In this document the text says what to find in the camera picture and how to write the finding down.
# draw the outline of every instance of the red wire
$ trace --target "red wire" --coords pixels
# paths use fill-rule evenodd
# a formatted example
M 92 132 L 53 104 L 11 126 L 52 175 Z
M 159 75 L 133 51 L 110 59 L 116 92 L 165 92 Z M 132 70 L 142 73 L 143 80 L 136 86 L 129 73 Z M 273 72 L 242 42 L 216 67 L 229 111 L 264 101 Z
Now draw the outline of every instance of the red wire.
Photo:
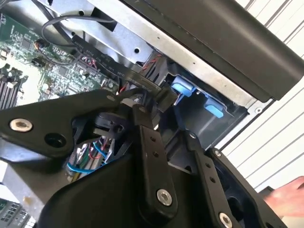
M 142 68 L 141 72 L 144 71 L 145 69 L 147 69 L 148 66 L 149 66 L 150 64 L 155 63 L 155 62 L 157 61 L 157 59 L 158 59 L 159 57 L 161 57 L 161 56 L 162 56 L 162 55 L 156 56 L 153 60 L 151 60 L 148 64 L 146 64 L 146 66 L 144 66 L 144 67 Z
M 108 139 L 106 139 L 105 142 L 104 142 L 104 144 L 102 145 L 102 147 L 101 147 L 102 151 L 105 149 L 105 145 L 107 144 L 107 142 L 108 142 Z
M 119 90 L 119 93 L 123 92 L 127 87 L 127 84 L 125 84 L 120 90 Z
M 97 155 L 97 156 L 93 157 L 91 148 L 89 148 L 89 157 L 92 158 L 92 159 L 99 159 L 99 158 L 101 158 L 101 154 L 99 156 Z

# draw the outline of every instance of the hand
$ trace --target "hand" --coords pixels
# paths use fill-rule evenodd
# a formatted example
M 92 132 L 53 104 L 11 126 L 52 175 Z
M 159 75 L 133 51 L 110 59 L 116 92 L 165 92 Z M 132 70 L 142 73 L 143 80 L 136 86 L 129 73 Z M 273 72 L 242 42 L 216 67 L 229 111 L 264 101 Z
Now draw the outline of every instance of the hand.
M 304 217 L 304 176 L 274 190 L 264 200 L 278 216 Z

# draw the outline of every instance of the motherboard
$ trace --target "motherboard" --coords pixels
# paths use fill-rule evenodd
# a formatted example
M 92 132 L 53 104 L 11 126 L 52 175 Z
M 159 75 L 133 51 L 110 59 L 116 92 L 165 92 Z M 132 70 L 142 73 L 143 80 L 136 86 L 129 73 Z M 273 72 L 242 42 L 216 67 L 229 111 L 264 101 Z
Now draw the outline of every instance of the motherboard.
M 50 63 L 35 46 L 43 39 L 12 18 L 0 15 L 0 78 L 18 87 L 16 105 L 55 99 L 66 95 L 96 89 L 107 89 L 113 93 L 118 83 L 102 74 L 94 60 L 81 57 L 77 61 L 71 53 L 52 44 L 44 47 L 43 53 L 61 66 Z

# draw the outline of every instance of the black cover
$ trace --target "black cover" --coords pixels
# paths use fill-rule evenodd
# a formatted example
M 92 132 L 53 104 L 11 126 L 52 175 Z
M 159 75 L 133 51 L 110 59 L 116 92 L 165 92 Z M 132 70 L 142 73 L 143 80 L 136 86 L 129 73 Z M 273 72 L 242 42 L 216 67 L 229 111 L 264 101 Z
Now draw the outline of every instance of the black cover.
M 121 1 L 262 102 L 304 75 L 304 61 L 234 0 Z

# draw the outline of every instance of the white slatted blind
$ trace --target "white slatted blind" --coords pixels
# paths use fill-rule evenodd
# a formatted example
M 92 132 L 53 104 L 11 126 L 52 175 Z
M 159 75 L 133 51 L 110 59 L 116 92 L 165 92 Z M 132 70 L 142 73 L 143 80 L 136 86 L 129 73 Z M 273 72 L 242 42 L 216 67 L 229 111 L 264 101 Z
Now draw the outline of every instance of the white slatted blind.
M 304 57 L 304 0 L 238 0 Z M 304 80 L 275 102 L 223 153 L 257 190 L 304 175 Z

